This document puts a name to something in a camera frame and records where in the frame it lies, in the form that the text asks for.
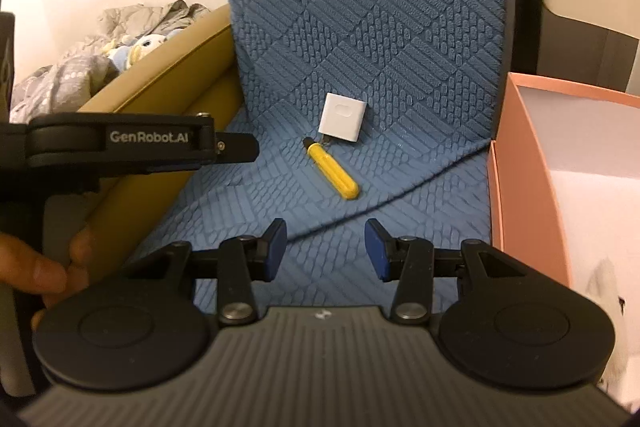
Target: screwdriver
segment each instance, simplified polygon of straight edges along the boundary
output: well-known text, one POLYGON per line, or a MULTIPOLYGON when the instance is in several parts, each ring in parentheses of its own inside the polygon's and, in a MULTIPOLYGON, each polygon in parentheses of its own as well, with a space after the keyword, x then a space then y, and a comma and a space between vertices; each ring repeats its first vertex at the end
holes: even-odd
POLYGON ((360 193, 358 184, 348 175, 340 164, 325 151, 322 146, 312 138, 306 137, 302 140, 306 153, 313 158, 324 174, 324 177, 340 192, 345 200, 354 200, 360 193))

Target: blue fabric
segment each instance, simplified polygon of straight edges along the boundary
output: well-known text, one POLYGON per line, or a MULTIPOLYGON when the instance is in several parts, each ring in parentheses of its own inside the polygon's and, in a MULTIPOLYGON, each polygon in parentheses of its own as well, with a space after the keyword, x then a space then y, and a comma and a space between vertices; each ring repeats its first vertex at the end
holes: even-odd
MULTIPOLYGON (((505 0, 229 0, 246 108, 230 126, 260 142, 253 164, 201 169, 141 245, 195 248, 259 233, 283 217, 290 245, 272 304, 388 305, 375 279, 364 222, 457 248, 488 240, 486 156, 502 59, 505 0), (330 153, 360 184, 345 201, 319 173, 302 139, 316 136, 324 98, 367 102, 356 144, 330 153)), ((211 311, 214 284, 196 301, 211 311)), ((436 307, 454 298, 436 286, 436 307)))

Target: silver bolt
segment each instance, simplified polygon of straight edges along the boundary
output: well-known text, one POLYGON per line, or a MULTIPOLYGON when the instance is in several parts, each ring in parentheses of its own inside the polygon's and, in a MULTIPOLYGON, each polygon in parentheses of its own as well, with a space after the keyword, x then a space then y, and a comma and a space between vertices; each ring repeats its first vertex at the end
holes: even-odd
POLYGON ((427 308, 418 302, 405 302, 396 308, 396 315, 406 321, 416 321, 427 314, 427 308))
POLYGON ((246 302, 232 302, 222 308, 222 316, 230 321, 243 321, 248 319, 254 309, 246 302))

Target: gray blanket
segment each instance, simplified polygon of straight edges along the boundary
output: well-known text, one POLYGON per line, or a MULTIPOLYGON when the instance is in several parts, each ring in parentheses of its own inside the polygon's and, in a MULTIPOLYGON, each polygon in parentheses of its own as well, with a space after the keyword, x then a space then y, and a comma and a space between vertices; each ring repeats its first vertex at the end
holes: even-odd
POLYGON ((97 33, 76 42, 56 64, 44 66, 14 86, 10 121, 26 123, 53 112, 73 112, 109 84, 118 70, 102 48, 124 35, 168 35, 209 12, 201 4, 178 0, 164 7, 138 4, 108 9, 98 19, 97 33))

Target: human hand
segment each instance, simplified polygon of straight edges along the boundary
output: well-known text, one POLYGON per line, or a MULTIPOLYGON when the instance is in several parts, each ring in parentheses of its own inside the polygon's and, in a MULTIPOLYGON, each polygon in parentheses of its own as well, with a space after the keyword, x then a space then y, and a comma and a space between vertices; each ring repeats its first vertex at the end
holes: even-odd
MULTIPOLYGON (((36 252, 29 245, 5 233, 0 233, 0 282, 25 293, 42 295, 47 308, 89 286, 88 263, 92 254, 92 234, 81 230, 71 240, 71 263, 65 269, 36 252)), ((31 328, 35 330, 45 310, 33 315, 31 328)))

